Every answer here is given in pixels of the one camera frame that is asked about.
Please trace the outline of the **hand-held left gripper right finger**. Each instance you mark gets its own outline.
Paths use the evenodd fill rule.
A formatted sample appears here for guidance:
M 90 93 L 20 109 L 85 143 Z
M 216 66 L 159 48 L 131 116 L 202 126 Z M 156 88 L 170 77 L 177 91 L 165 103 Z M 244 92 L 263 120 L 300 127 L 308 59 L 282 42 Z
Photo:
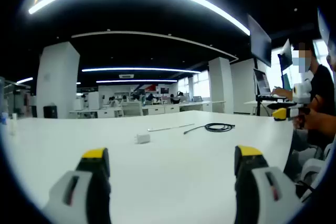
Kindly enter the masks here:
M 235 223 L 289 223 L 303 206 L 295 184 L 256 148 L 235 147 L 234 173 Z

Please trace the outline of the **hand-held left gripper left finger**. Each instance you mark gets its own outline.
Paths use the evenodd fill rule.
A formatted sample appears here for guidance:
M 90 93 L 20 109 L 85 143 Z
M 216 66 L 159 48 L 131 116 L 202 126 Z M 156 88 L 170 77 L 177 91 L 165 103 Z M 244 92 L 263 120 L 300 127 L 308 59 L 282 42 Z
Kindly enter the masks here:
M 108 149 L 85 152 L 52 186 L 42 213 L 51 223 L 112 223 L 109 178 Z

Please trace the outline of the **person's right hand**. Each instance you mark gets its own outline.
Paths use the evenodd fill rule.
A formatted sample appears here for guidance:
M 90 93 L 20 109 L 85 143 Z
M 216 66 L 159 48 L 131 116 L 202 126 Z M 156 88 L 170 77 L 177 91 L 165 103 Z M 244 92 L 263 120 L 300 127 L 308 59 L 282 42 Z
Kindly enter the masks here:
M 293 126 L 295 129 L 311 130 L 311 116 L 310 114 L 301 113 L 293 119 Z

